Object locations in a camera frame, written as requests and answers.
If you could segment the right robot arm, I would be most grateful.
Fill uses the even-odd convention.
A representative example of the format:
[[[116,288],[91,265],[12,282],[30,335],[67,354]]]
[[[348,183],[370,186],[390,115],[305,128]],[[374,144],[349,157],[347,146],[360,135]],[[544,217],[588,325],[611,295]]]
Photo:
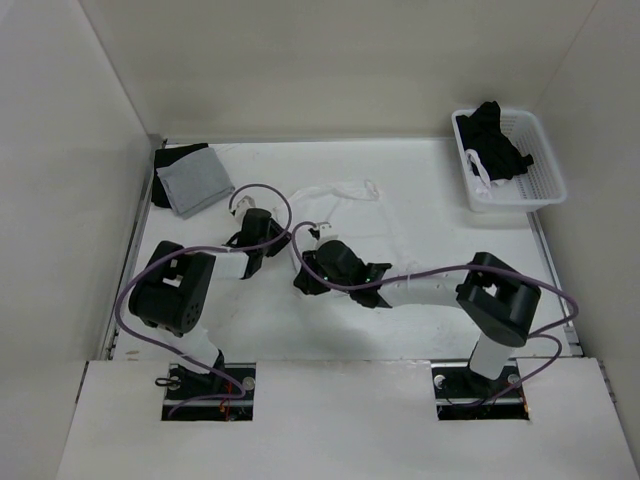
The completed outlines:
[[[473,394],[489,394],[500,383],[514,350],[525,346],[541,297],[540,288],[487,252],[463,269],[434,275],[402,273],[390,263],[366,263],[340,240],[293,252],[300,262],[294,286],[305,295],[336,290],[369,309],[406,305],[451,307],[464,311],[480,336],[464,370]]]

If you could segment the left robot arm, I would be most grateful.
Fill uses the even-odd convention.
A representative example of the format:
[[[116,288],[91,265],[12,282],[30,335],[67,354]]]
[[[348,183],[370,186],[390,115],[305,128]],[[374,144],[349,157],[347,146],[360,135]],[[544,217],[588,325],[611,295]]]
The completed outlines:
[[[213,280],[247,280],[263,260],[278,254],[291,234],[262,208],[237,206],[231,211],[240,225],[222,248],[189,249],[160,242],[128,300],[129,312],[151,328],[162,331],[151,342],[182,357],[190,366],[179,375],[206,399],[221,393],[230,377],[223,354],[198,327]]]

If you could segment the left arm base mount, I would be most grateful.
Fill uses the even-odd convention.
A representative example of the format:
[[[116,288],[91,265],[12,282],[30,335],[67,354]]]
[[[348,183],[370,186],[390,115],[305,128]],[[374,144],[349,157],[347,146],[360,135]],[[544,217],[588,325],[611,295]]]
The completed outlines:
[[[225,372],[240,382],[246,394],[239,399],[239,390],[231,382],[212,374],[197,374],[179,364],[171,364],[164,377],[155,385],[164,390],[161,419],[175,422],[243,422],[252,421],[257,369],[255,363],[227,364]]]

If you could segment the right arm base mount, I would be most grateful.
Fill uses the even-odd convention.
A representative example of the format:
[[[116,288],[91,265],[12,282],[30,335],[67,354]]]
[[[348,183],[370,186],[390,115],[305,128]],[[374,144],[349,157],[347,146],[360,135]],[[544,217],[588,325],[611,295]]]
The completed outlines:
[[[432,363],[436,414],[441,421],[529,420],[528,404],[515,361],[496,380],[470,370],[465,362]]]

